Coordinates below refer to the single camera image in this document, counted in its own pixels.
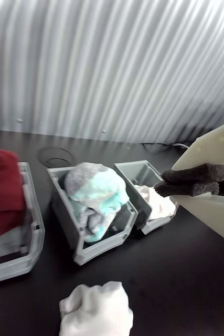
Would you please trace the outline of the gripper white left finger black foam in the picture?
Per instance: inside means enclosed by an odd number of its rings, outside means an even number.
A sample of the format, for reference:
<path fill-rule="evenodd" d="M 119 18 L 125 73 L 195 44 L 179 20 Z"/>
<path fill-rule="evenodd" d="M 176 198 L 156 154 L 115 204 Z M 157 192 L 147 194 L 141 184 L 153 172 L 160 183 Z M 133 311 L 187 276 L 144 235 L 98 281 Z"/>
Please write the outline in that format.
<path fill-rule="evenodd" d="M 224 125 L 198 137 L 162 179 L 176 184 L 223 182 Z"/>

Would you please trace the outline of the gripper white right finger black foam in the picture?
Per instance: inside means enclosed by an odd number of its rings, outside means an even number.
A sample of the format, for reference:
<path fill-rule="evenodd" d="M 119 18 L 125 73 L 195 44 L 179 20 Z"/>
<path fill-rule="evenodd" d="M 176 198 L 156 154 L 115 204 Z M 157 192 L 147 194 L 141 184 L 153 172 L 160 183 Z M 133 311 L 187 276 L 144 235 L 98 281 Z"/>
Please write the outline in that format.
<path fill-rule="evenodd" d="M 216 182 L 192 182 L 155 185 L 162 197 L 172 197 L 184 209 L 224 238 L 224 196 L 219 196 Z"/>

